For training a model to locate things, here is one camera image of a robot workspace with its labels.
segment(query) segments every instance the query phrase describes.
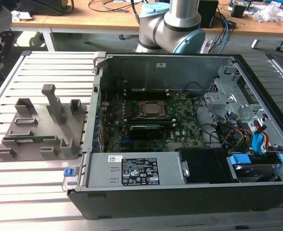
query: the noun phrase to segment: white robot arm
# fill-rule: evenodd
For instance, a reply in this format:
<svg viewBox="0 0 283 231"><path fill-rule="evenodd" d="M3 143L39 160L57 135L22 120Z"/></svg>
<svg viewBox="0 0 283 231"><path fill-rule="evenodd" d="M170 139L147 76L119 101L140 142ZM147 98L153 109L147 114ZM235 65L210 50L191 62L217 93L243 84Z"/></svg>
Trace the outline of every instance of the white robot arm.
<svg viewBox="0 0 283 231"><path fill-rule="evenodd" d="M199 0L170 0L170 4L145 4L140 14L136 52L192 54L202 47L205 32L200 28Z"/></svg>

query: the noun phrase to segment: power supply label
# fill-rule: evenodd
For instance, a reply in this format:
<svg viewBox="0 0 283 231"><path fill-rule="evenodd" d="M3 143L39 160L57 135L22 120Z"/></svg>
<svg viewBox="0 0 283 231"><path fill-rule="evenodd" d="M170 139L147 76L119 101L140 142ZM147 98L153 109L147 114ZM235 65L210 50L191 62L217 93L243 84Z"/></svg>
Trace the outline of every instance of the power supply label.
<svg viewBox="0 0 283 231"><path fill-rule="evenodd" d="M156 158L122 159L124 186L160 184Z"/></svg>

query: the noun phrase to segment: black speaker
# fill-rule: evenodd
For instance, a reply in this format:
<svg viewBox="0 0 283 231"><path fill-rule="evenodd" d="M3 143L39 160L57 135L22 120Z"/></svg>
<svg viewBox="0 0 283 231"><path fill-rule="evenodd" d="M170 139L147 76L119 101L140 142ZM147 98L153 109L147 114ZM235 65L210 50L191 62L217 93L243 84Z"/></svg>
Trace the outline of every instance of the black speaker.
<svg viewBox="0 0 283 231"><path fill-rule="evenodd" d="M170 0L155 0L159 2L169 3ZM218 0L199 0L198 12L201 15L201 28L210 28L213 23L213 18L217 10Z"/></svg>

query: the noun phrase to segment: blue plastic tab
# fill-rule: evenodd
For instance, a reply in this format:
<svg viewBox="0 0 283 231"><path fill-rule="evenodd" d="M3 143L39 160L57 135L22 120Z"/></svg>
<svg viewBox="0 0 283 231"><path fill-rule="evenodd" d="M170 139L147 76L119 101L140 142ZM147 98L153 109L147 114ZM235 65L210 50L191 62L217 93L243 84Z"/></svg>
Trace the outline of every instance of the blue plastic tab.
<svg viewBox="0 0 283 231"><path fill-rule="evenodd" d="M232 165L249 165L252 163L248 154L233 154L229 159Z"/></svg>
<svg viewBox="0 0 283 231"><path fill-rule="evenodd" d="M280 158L281 162L283 163L283 154L280 154L278 157Z"/></svg>
<svg viewBox="0 0 283 231"><path fill-rule="evenodd" d="M64 177L75 177L76 176L76 168L66 168L64 170Z"/></svg>
<svg viewBox="0 0 283 231"><path fill-rule="evenodd" d="M153 2L142 6L140 18L164 14L169 11L169 4L165 2Z"/></svg>
<svg viewBox="0 0 283 231"><path fill-rule="evenodd" d="M261 151L261 146L263 143L263 135L258 133L258 134L254 134L253 136L253 140L252 140L252 148L255 152L257 152L259 155L263 155L262 151Z"/></svg>

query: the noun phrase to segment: motherboard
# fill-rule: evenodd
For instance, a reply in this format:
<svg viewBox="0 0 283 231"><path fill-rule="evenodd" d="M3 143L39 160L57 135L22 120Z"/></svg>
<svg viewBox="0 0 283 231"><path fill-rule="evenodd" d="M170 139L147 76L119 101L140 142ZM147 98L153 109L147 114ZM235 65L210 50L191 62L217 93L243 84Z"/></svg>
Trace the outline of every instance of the motherboard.
<svg viewBox="0 0 283 231"><path fill-rule="evenodd" d="M204 140L187 93L117 94L102 109L104 152L173 152Z"/></svg>

